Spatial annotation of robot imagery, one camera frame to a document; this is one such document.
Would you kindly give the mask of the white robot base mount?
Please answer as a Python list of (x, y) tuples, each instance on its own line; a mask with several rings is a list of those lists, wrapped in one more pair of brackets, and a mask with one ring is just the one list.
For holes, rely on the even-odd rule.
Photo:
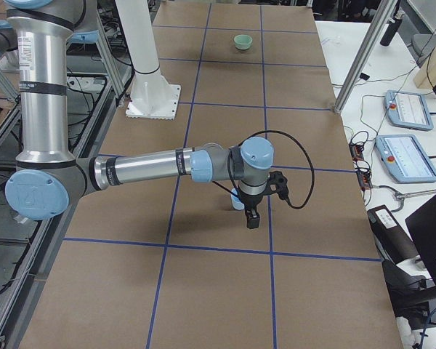
[(148, 3), (118, 0), (116, 7), (134, 70), (126, 115), (174, 119), (181, 86), (170, 84), (161, 73)]

